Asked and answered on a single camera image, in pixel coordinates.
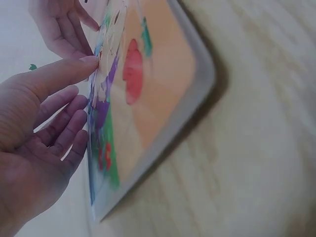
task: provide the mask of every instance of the green object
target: green object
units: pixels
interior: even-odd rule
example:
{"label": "green object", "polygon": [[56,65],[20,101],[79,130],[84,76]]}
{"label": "green object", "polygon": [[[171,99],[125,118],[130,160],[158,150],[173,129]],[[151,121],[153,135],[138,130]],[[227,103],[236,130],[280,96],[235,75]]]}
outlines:
{"label": "green object", "polygon": [[37,69],[37,66],[35,64],[31,64],[29,70],[33,71]]}
{"label": "green object", "polygon": [[143,27],[143,32],[142,32],[142,39],[144,42],[144,52],[146,57],[150,57],[153,53],[153,44],[152,40],[150,39],[150,34],[147,26],[147,20],[144,17],[143,22],[142,22],[142,27]]}
{"label": "green object", "polygon": [[117,157],[114,146],[114,135],[113,135],[113,124],[112,124],[112,113],[111,113],[111,104],[107,117],[105,119],[104,126],[102,127],[102,137],[106,143],[111,144],[111,167],[108,171],[110,177],[111,187],[115,190],[119,187],[119,173],[117,167]]}

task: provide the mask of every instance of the fingernail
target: fingernail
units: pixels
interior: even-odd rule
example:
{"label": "fingernail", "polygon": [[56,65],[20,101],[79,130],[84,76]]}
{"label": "fingernail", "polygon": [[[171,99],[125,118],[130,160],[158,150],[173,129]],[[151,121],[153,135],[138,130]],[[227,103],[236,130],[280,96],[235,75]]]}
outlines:
{"label": "fingernail", "polygon": [[96,56],[86,56],[81,58],[80,60],[84,61],[85,63],[92,63],[92,62],[97,62],[98,61],[98,57]]}

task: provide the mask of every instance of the green paint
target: green paint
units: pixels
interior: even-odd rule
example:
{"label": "green paint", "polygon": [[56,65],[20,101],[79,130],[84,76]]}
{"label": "green paint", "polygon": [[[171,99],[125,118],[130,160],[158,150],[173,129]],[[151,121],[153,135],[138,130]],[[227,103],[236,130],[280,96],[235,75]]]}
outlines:
{"label": "green paint", "polygon": [[109,9],[107,11],[107,14],[105,16],[105,26],[107,27],[107,29],[109,28],[110,26],[110,22],[111,22],[111,10]]}
{"label": "green paint", "polygon": [[[93,117],[97,118],[98,112],[96,110],[93,111]],[[103,167],[103,175],[104,177],[109,177],[109,184],[113,190],[116,190],[119,187],[119,173],[117,166],[117,157],[114,146],[114,136],[113,136],[113,124],[112,124],[112,113],[111,113],[111,105],[109,107],[109,111],[107,117],[105,119],[105,123],[100,130],[100,147],[103,149],[102,153],[102,167]],[[106,170],[104,167],[106,166],[106,162],[104,159],[104,155],[106,152],[106,144],[111,144],[111,167],[109,170]],[[92,157],[95,162],[99,164],[99,149],[95,140],[91,142],[91,150]]]}
{"label": "green paint", "polygon": [[145,17],[142,22],[142,27],[143,27],[143,32],[142,32],[141,38],[143,39],[143,42],[144,42],[144,52],[145,52],[146,57],[150,57],[153,53],[153,44],[150,38],[147,20]]}
{"label": "green paint", "polygon": [[110,170],[107,172],[109,173],[110,184],[112,188],[117,189],[119,187],[119,173],[118,173],[117,157],[116,157],[115,146],[114,146],[111,105],[109,107],[109,111],[105,119],[104,126],[102,127],[102,133],[104,135],[104,138],[106,139],[106,142],[111,144],[111,167],[110,167]]}
{"label": "green paint", "polygon": [[37,66],[35,64],[31,64],[29,70],[33,71],[37,69]]}

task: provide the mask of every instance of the hand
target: hand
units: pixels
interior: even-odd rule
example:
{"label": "hand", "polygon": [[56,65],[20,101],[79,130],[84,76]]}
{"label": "hand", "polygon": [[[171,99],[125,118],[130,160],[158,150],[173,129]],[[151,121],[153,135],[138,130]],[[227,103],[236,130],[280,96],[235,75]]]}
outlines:
{"label": "hand", "polygon": [[79,0],[29,0],[29,12],[49,50],[62,58],[92,55],[80,20],[98,31],[99,25]]}
{"label": "hand", "polygon": [[61,60],[0,84],[0,237],[14,235],[50,208],[82,160],[87,99],[68,85],[87,78],[98,66],[94,56],[82,60]]}

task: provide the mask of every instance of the children's artwork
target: children's artwork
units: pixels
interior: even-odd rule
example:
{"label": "children's artwork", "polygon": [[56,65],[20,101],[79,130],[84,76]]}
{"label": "children's artwork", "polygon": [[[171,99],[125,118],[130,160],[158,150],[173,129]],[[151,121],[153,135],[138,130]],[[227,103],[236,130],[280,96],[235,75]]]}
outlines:
{"label": "children's artwork", "polygon": [[176,0],[110,0],[94,54],[88,165],[100,221],[198,108],[214,72]]}

